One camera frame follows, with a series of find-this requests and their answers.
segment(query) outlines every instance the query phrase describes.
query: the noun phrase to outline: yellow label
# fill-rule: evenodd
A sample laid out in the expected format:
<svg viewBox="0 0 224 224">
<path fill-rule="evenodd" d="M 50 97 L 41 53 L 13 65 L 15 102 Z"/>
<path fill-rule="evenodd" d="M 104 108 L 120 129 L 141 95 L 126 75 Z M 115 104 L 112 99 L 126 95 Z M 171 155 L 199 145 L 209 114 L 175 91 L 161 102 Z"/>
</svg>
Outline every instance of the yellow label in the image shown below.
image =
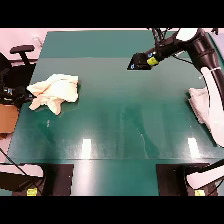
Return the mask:
<svg viewBox="0 0 224 224">
<path fill-rule="evenodd" d="M 195 190 L 194 191 L 195 196 L 205 196 L 204 190 Z"/>
<path fill-rule="evenodd" d="M 37 188 L 28 189 L 27 190 L 27 196 L 37 196 Z"/>
<path fill-rule="evenodd" d="M 148 63 L 149 65 L 158 65 L 158 64 L 159 64 L 159 62 L 158 62 L 154 57 L 149 58 L 149 59 L 147 60 L 147 63 Z"/>
</svg>

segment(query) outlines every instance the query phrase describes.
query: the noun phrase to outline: green tabletop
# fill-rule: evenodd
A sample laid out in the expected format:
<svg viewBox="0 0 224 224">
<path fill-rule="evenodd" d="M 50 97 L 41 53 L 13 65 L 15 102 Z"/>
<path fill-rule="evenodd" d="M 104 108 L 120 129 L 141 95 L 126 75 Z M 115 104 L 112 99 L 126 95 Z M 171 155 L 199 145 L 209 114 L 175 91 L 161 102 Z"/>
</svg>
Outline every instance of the green tabletop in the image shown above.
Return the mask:
<svg viewBox="0 0 224 224">
<path fill-rule="evenodd" d="M 205 87 L 192 65 L 168 58 L 151 71 L 126 70 L 153 44 L 150 31 L 48 33 L 31 83 L 77 75 L 79 100 L 59 116 L 24 104 L 9 156 L 74 163 L 72 195 L 158 195 L 155 164 L 222 159 L 188 103 L 189 88 Z"/>
</svg>

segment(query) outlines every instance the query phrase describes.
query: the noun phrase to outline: crumpled cloth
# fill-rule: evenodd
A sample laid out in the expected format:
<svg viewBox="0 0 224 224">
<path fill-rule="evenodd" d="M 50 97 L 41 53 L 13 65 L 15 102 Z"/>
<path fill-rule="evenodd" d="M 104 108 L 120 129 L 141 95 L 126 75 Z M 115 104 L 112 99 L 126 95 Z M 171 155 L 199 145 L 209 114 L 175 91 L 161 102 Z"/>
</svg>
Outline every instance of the crumpled cloth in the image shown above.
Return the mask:
<svg viewBox="0 0 224 224">
<path fill-rule="evenodd" d="M 203 89 L 190 88 L 189 93 L 191 96 L 191 98 L 189 99 L 189 103 L 198 119 L 198 122 L 200 124 L 206 124 L 210 131 L 209 94 L 207 87 Z"/>
<path fill-rule="evenodd" d="M 36 110 L 41 105 L 58 115 L 61 112 L 61 103 L 64 101 L 75 102 L 78 99 L 78 76 L 53 74 L 46 81 L 37 82 L 27 89 L 37 98 L 30 105 L 31 110 Z"/>
</svg>

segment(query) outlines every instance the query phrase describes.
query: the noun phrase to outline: cardboard box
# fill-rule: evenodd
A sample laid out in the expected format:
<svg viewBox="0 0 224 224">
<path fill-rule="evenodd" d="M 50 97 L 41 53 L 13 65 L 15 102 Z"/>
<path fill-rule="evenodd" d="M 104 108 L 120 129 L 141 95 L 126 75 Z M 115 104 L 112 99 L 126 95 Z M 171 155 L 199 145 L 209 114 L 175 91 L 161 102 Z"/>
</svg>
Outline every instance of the cardboard box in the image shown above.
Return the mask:
<svg viewBox="0 0 224 224">
<path fill-rule="evenodd" d="M 0 104 L 0 134 L 14 132 L 18 116 L 16 106 Z"/>
</svg>

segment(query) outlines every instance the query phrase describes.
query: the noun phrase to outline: pink wall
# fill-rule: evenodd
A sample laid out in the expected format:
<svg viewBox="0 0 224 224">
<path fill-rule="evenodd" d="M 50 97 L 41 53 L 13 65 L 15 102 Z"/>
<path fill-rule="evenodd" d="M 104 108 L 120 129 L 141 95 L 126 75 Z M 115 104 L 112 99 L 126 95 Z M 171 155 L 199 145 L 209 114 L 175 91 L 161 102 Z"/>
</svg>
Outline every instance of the pink wall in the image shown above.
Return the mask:
<svg viewBox="0 0 224 224">
<path fill-rule="evenodd" d="M 0 28 L 0 52 L 8 59 L 20 59 L 18 54 L 11 55 L 10 49 L 14 46 L 23 44 L 34 44 L 33 37 L 39 37 L 44 42 L 47 32 L 49 31 L 85 31 L 85 30 L 145 30 L 145 28 Z M 29 58 L 38 58 L 41 48 L 35 49 L 34 52 L 28 53 Z"/>
</svg>

